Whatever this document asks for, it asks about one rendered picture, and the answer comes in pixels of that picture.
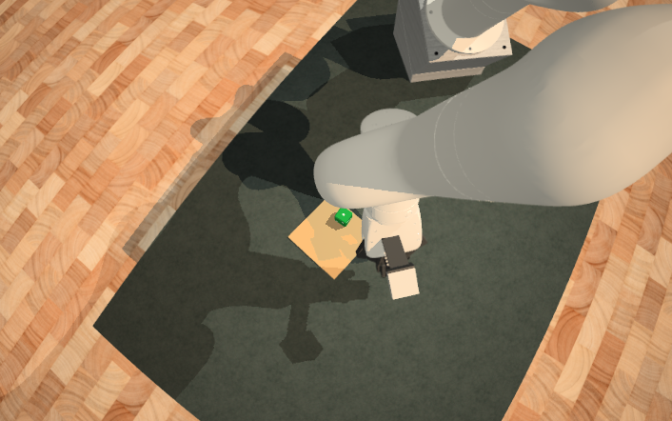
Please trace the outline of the green die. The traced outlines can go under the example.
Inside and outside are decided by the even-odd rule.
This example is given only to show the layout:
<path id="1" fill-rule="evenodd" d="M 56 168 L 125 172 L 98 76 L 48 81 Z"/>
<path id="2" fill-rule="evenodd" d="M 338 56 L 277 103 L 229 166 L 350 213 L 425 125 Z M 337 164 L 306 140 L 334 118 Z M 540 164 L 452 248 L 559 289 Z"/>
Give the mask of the green die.
<path id="1" fill-rule="evenodd" d="M 339 210 L 335 214 L 335 221 L 343 225 L 344 227 L 346 227 L 351 218 L 352 218 L 352 212 L 347 209 L 339 208 Z"/>

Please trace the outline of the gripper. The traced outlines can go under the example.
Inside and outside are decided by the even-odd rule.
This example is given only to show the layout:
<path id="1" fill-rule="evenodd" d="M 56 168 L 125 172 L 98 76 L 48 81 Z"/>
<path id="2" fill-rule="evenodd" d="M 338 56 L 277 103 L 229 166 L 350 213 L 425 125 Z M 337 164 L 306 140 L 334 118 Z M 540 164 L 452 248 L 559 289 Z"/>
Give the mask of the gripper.
<path id="1" fill-rule="evenodd" d="M 416 213 L 411 218 L 400 223 L 385 223 L 378 221 L 367 212 L 366 208 L 364 208 L 362 217 L 363 241 L 356 250 L 356 255 L 358 258 L 367 258 L 367 260 L 376 263 L 377 272 L 381 273 L 382 278 L 385 277 L 385 260 L 382 256 L 386 256 L 382 238 L 395 235 L 400 235 L 407 260 L 410 259 L 410 255 L 413 252 L 427 244 L 427 241 L 422 234 L 419 206 Z"/>

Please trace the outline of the orange flat mat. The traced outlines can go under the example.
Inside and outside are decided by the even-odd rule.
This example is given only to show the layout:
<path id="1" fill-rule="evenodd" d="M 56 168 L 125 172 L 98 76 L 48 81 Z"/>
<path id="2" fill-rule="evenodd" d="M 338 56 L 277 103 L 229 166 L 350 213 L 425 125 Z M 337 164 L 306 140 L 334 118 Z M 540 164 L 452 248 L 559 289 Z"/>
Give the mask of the orange flat mat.
<path id="1" fill-rule="evenodd" d="M 362 220 L 352 212 L 344 227 L 335 221 L 339 210 L 323 201 L 288 237 L 335 279 L 356 256 L 362 240 Z"/>

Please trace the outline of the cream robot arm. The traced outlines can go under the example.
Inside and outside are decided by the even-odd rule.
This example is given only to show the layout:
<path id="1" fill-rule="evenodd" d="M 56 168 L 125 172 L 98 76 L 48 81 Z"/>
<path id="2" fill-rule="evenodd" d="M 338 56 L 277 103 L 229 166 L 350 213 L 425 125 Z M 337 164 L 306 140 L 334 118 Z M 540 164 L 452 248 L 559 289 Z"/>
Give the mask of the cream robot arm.
<path id="1" fill-rule="evenodd" d="M 502 20 L 528 5 L 587 12 L 616 1 L 426 0 L 425 16 L 440 43 L 473 54 L 491 47 Z M 418 116 L 374 111 L 361 134 L 318 156 L 313 173 L 328 204 L 400 223 L 429 196 L 597 202 L 670 153 L 672 4 L 653 4 L 573 21 L 511 67 Z"/>

